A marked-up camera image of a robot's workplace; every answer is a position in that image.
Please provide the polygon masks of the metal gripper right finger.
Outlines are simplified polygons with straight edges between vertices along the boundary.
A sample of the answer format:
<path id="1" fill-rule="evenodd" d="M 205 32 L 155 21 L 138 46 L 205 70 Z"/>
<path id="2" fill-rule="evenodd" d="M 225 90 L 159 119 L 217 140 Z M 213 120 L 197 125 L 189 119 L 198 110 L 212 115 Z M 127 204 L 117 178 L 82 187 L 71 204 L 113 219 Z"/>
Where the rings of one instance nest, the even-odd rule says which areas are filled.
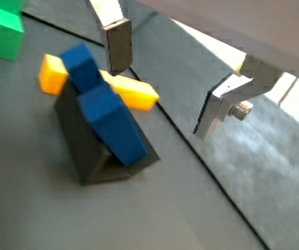
<path id="1" fill-rule="evenodd" d="M 210 88 L 193 134 L 204 140 L 226 116 L 244 120 L 253 109 L 249 99 L 266 93 L 282 70 L 246 56 L 237 70 L 228 73 Z"/>

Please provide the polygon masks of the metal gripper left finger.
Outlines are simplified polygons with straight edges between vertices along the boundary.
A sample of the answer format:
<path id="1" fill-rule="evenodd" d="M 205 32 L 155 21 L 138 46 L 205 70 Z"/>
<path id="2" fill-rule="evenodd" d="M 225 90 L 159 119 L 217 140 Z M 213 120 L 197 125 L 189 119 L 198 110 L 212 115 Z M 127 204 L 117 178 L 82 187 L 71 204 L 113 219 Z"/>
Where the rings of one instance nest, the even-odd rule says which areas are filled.
<path id="1" fill-rule="evenodd" d="M 115 76 L 133 62 L 131 21 L 123 16 L 118 0 L 89 0 L 89 5 L 101 24 L 107 72 Z"/>

